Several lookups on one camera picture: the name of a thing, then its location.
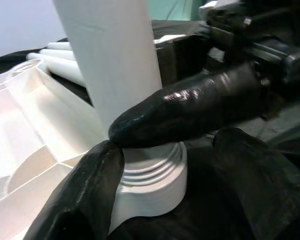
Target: white tray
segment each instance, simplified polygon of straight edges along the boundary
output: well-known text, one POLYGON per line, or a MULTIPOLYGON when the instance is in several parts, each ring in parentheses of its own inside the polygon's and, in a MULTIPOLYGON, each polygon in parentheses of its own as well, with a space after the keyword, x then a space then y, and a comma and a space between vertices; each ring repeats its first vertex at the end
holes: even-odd
POLYGON ((43 60, 0 75, 0 240, 22 239, 53 189, 106 139, 97 119, 43 60))

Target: white wall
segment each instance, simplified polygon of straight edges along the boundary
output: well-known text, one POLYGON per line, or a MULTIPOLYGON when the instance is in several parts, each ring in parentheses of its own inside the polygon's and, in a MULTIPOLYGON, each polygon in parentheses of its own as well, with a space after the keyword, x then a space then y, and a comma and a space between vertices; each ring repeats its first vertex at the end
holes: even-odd
POLYGON ((0 0, 0 56, 65 37, 53 0, 0 0))

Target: black rubber glove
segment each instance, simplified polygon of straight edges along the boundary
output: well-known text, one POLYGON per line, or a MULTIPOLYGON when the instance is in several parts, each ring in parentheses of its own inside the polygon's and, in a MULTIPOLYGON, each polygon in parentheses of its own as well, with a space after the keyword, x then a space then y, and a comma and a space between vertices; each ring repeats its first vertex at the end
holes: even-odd
POLYGON ((24 240, 104 240, 124 171, 122 150, 93 147, 56 187, 24 240))
POLYGON ((255 238, 300 240, 300 170, 238 128, 219 131, 213 151, 224 191, 239 200, 255 238))
POLYGON ((124 112, 109 129, 122 148, 147 148, 201 137, 260 116, 261 84, 249 63, 215 75, 200 73, 158 90, 124 112))

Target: black machine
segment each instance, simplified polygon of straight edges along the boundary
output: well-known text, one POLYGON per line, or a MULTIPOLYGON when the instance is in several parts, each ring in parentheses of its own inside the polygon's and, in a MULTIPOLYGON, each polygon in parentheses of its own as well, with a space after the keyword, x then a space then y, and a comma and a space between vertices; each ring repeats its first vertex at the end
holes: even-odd
POLYGON ((249 1, 214 8, 200 34, 224 52, 222 60, 212 59, 210 70, 251 63, 270 98, 264 117, 300 96, 300 3, 249 1))

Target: white plastic tube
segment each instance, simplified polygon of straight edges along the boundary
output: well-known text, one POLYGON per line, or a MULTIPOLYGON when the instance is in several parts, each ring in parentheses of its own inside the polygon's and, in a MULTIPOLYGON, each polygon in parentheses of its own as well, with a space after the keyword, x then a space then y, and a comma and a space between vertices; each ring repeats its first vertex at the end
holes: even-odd
POLYGON ((62 58, 57 58, 53 56, 47 56, 38 53, 29 53, 26 56, 27 60, 32 59, 43 59, 46 62, 48 69, 69 81, 78 84, 82 87, 86 87, 85 81, 81 75, 78 64, 76 61, 66 60, 62 58))
POLYGON ((55 49, 55 50, 72 50, 70 43, 66 42, 49 42, 46 46, 48 49, 55 49))
POLYGON ((54 0, 54 4, 108 133, 120 114, 162 88, 146 2, 54 0))
POLYGON ((39 54, 72 61, 76 60, 74 52, 70 50, 42 49, 39 51, 39 54))

